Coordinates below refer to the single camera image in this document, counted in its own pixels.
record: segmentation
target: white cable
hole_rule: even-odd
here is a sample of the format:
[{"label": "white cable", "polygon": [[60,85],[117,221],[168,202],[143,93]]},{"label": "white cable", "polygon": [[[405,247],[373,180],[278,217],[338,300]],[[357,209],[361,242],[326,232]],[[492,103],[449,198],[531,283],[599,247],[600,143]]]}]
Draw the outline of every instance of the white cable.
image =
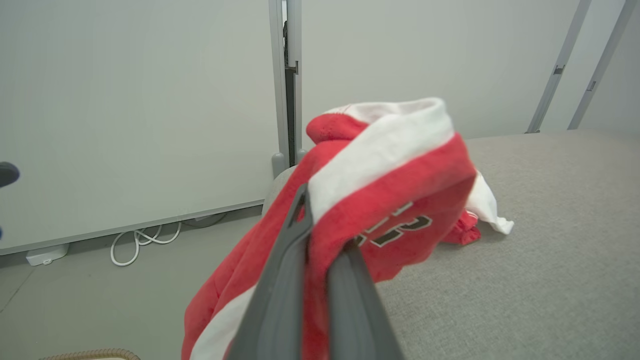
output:
[{"label": "white cable", "polygon": [[[166,241],[160,241],[157,239],[158,235],[160,234],[160,230],[162,230],[162,225],[160,225],[158,227],[158,230],[156,231],[156,234],[153,235],[153,237],[147,235],[144,233],[144,231],[147,228],[144,228],[142,230],[130,230],[130,231],[125,231],[124,233],[120,233],[118,236],[116,236],[116,238],[113,240],[113,243],[111,244],[111,261],[118,265],[118,266],[127,266],[127,265],[131,265],[137,258],[138,258],[138,254],[140,253],[140,247],[141,246],[145,246],[148,245],[152,242],[157,243],[157,244],[168,244],[171,241],[175,240],[178,237],[178,234],[180,234],[180,227],[181,227],[181,223],[178,223],[178,229],[175,231],[175,234],[173,235],[173,238],[170,238],[169,240]],[[133,258],[131,258],[131,260],[127,261],[126,263],[119,263],[116,260],[115,255],[113,254],[113,251],[116,248],[116,243],[118,242],[118,240],[122,237],[122,235],[132,232],[133,233],[133,242],[136,244],[136,252],[135,254],[133,254]],[[140,241],[140,236],[144,237],[145,239],[147,239],[145,242]]]}]

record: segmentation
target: gray upholstery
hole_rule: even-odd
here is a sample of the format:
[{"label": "gray upholstery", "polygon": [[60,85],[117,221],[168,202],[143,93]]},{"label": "gray upholstery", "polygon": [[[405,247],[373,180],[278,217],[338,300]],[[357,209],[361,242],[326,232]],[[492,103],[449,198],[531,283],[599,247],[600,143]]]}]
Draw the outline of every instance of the gray upholstery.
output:
[{"label": "gray upholstery", "polygon": [[467,145],[515,227],[378,285],[407,359],[640,359],[640,139]]},{"label": "gray upholstery", "polygon": [[262,216],[267,213],[267,210],[271,207],[271,204],[273,204],[273,201],[280,193],[280,190],[282,190],[282,188],[284,187],[284,184],[286,184],[287,180],[289,180],[289,176],[291,176],[291,174],[293,174],[293,171],[296,170],[296,167],[298,166],[296,165],[288,168],[287,170],[284,170],[273,180],[273,183],[271,183],[271,188],[269,189],[269,193],[264,198],[264,204],[262,205]]}]

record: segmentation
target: black object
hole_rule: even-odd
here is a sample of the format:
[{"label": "black object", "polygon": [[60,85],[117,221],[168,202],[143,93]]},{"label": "black object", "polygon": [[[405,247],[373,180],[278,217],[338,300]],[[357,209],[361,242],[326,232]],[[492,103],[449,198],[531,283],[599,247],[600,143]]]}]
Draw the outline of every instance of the black object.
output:
[{"label": "black object", "polygon": [[13,184],[20,177],[20,172],[14,164],[2,162],[0,163],[0,188]]},{"label": "black object", "polygon": [[[302,358],[303,284],[312,228],[303,184],[271,249],[228,360]],[[331,359],[403,360],[371,275],[352,241],[331,265],[327,280]]]},{"label": "black object", "polygon": [[[284,63],[289,63],[289,39],[287,38],[287,21],[284,22],[282,28],[282,36],[284,37]],[[296,72],[284,68],[284,88],[287,95],[287,133],[289,134],[289,166],[296,164],[296,109],[295,104],[295,86]]]}]

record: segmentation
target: white fabric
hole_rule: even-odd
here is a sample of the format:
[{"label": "white fabric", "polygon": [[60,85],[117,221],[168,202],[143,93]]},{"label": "white fabric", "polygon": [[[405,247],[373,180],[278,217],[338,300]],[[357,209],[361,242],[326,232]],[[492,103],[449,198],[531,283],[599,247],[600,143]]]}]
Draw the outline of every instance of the white fabric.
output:
[{"label": "white fabric", "polygon": [[455,134],[444,101],[435,97],[352,104],[329,113],[370,125],[309,180],[314,223],[348,195],[443,146]]},{"label": "white fabric", "polygon": [[491,188],[489,188],[480,172],[476,175],[476,181],[467,199],[465,209],[471,215],[488,222],[493,230],[502,234],[509,234],[513,228],[513,221],[508,221],[498,216],[498,204]]},{"label": "white fabric", "polygon": [[255,286],[228,302],[211,319],[193,345],[190,360],[223,360],[227,347],[240,327],[240,321],[254,290]]}]

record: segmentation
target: metal frame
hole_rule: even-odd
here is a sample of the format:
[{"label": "metal frame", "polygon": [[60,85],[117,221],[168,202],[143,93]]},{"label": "metal frame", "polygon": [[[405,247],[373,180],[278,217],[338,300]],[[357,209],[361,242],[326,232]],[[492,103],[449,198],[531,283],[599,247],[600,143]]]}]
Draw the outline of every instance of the metal frame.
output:
[{"label": "metal frame", "polygon": [[618,20],[616,21],[616,25],[613,27],[613,31],[611,32],[611,36],[607,41],[607,45],[604,47],[604,51],[602,52],[602,56],[600,57],[600,61],[598,61],[598,65],[596,69],[593,71],[593,75],[591,80],[589,80],[589,85],[580,100],[580,104],[578,108],[575,110],[573,114],[573,118],[569,123],[569,127],[567,130],[574,130],[580,126],[580,122],[584,117],[584,114],[587,112],[587,108],[589,107],[589,103],[591,103],[591,99],[593,98],[593,94],[596,92],[598,88],[598,84],[600,84],[600,80],[602,80],[602,76],[604,72],[607,70],[609,66],[609,62],[611,62],[611,58],[613,57],[613,53],[620,42],[620,38],[627,27],[627,23],[629,22],[629,18],[631,18],[631,14],[634,11],[634,7],[636,6],[637,0],[626,0],[625,4],[622,6],[622,11],[620,11],[620,16],[618,16]]},{"label": "metal frame", "polygon": [[287,0],[287,46],[289,47],[288,65],[296,68],[294,75],[294,149],[296,163],[307,153],[302,149],[302,0]]},{"label": "metal frame", "polygon": [[92,233],[67,236],[66,238],[58,238],[58,239],[42,241],[42,242],[39,242],[39,243],[30,243],[30,244],[27,244],[27,245],[19,245],[19,246],[16,246],[16,247],[9,247],[9,248],[6,248],[6,249],[0,249],[0,255],[14,254],[16,252],[28,251],[28,250],[33,250],[33,249],[41,249],[43,247],[62,245],[62,244],[66,244],[66,243],[73,243],[73,242],[81,241],[81,240],[99,238],[101,236],[115,235],[115,234],[119,234],[119,233],[124,233],[125,231],[132,231],[132,230],[142,229],[143,227],[154,227],[154,226],[158,226],[158,225],[165,225],[165,224],[170,224],[170,223],[173,223],[173,222],[189,220],[189,219],[192,219],[192,218],[207,217],[209,215],[226,213],[228,211],[233,211],[233,210],[239,210],[239,209],[244,209],[244,208],[250,208],[250,207],[253,207],[253,206],[258,206],[258,205],[262,205],[263,203],[264,203],[264,200],[255,200],[255,201],[250,201],[250,202],[244,202],[242,204],[224,206],[222,208],[217,208],[217,209],[212,209],[212,210],[205,210],[205,211],[198,211],[198,212],[195,212],[195,213],[188,213],[188,214],[180,215],[180,216],[177,216],[177,217],[162,218],[162,219],[159,219],[159,220],[143,222],[143,223],[140,223],[140,224],[116,227],[114,229],[106,229],[106,230],[94,231]]},{"label": "metal frame", "polygon": [[584,22],[584,18],[587,16],[587,11],[589,10],[590,5],[591,0],[580,0],[580,3],[578,4],[578,8],[575,11],[575,15],[573,15],[573,20],[571,20],[571,25],[569,25],[569,30],[567,31],[566,38],[564,39],[564,43],[560,49],[560,54],[558,54],[556,64],[551,71],[551,75],[549,75],[545,91],[542,93],[542,98],[538,103],[538,108],[536,108],[536,112],[534,113],[533,119],[531,119],[531,123],[527,129],[527,134],[540,132],[540,126],[547,114],[551,100],[556,93],[556,88],[560,82],[564,68],[569,61],[569,56],[571,56],[573,46],[575,45],[575,41],[578,39],[582,23]]},{"label": "metal frame", "polygon": [[276,90],[275,101],[276,118],[278,121],[278,147],[280,149],[280,153],[283,156],[283,159],[289,159],[289,136],[287,130],[287,89],[284,78],[285,62],[283,39],[284,34],[282,31],[282,0],[269,0],[269,25],[271,28],[271,54],[273,56],[273,83]]}]

